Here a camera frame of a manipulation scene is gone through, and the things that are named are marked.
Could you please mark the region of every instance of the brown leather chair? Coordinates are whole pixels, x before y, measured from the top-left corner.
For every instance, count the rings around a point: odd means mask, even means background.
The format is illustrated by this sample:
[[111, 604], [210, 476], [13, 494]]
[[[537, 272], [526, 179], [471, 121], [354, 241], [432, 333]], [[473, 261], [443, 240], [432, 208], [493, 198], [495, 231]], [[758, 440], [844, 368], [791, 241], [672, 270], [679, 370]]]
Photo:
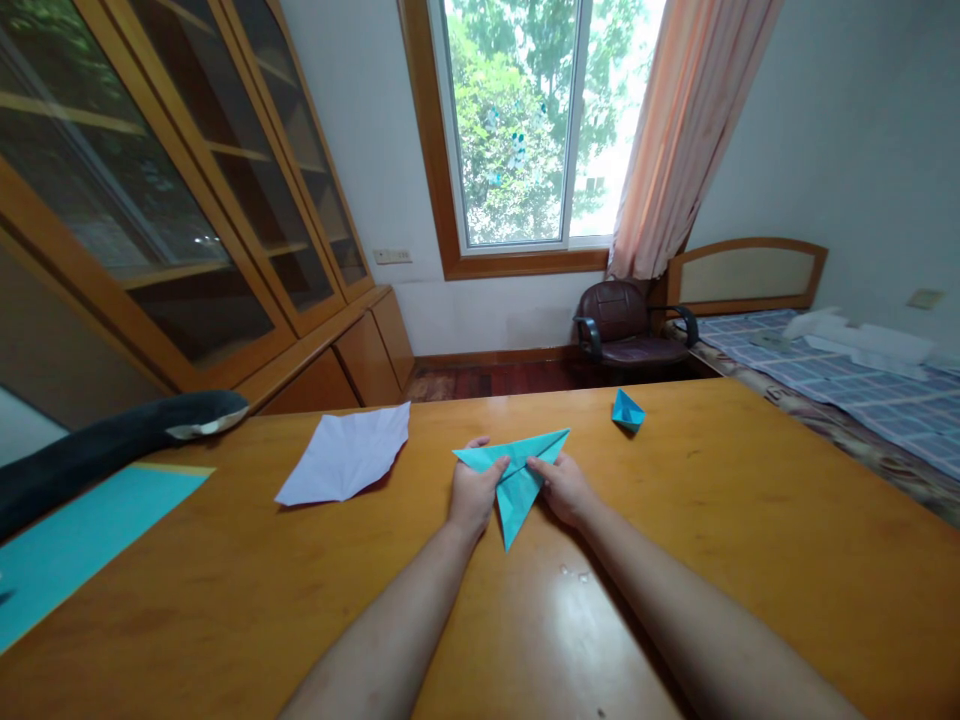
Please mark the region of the brown leather chair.
[[[650, 312], [675, 310], [687, 325], [686, 345], [651, 337]], [[580, 347], [594, 360], [617, 368], [672, 365], [685, 360], [700, 339], [697, 318], [682, 305], [647, 307], [640, 289], [629, 282], [610, 280], [587, 288], [576, 317]]]

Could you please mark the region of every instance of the chair armrest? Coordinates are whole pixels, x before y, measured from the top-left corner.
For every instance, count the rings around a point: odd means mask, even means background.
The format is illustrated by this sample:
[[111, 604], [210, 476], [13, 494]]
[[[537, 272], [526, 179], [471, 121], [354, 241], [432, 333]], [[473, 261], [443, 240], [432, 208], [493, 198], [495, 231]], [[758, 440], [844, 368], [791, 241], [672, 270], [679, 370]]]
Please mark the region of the chair armrest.
[[[577, 315], [573, 318], [573, 321], [577, 324], [577, 338], [579, 339], [580, 347], [590, 353], [590, 357], [595, 360], [599, 360], [603, 357], [603, 349], [600, 347], [600, 329], [597, 327], [597, 321], [589, 317], [581, 317]], [[587, 348], [586, 342], [583, 339], [583, 328], [586, 326], [587, 333], [590, 335], [590, 347]]]
[[683, 318], [683, 323], [686, 325], [687, 342], [685, 345], [688, 348], [691, 348], [700, 341], [700, 330], [697, 327], [697, 316], [690, 312], [690, 310], [683, 305], [660, 305], [658, 307], [647, 308], [647, 310], [673, 310]]

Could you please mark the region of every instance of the folded paper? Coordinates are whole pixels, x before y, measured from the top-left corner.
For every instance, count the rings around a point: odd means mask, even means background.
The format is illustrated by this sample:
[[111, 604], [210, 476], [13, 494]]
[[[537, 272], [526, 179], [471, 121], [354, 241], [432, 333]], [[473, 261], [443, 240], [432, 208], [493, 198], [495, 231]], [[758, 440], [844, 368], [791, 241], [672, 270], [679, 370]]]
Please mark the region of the folded paper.
[[543, 478], [527, 467], [527, 458], [538, 457], [551, 464], [556, 462], [569, 434], [570, 428], [567, 428], [507, 445], [453, 451], [468, 467], [481, 473], [489, 470], [504, 455], [510, 457], [510, 467], [504, 471], [497, 485], [497, 506], [500, 508], [503, 544], [507, 552], [543, 486]]
[[320, 419], [300, 462], [280, 488], [281, 505], [343, 502], [390, 470], [409, 437], [410, 403]]
[[613, 421], [630, 432], [636, 432], [643, 425], [647, 414], [623, 390], [617, 390], [617, 399], [613, 403]]

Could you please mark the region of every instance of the forearm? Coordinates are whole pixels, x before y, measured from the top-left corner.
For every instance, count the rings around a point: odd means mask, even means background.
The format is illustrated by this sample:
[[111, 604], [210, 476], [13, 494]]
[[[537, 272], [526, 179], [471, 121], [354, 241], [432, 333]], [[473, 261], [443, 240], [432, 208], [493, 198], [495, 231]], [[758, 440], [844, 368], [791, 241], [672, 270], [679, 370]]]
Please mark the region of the forearm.
[[702, 717], [861, 717], [762, 622], [619, 513], [595, 500], [578, 526]]
[[444, 525], [313, 667], [281, 717], [409, 717], [475, 544]]

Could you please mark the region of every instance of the window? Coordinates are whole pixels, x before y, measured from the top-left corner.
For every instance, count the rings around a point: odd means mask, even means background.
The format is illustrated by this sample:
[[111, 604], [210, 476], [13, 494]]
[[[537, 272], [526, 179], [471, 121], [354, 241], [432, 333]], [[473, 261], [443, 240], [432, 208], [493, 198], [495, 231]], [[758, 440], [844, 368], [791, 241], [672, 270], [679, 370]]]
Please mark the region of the window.
[[664, 0], [424, 1], [460, 257], [608, 248]]

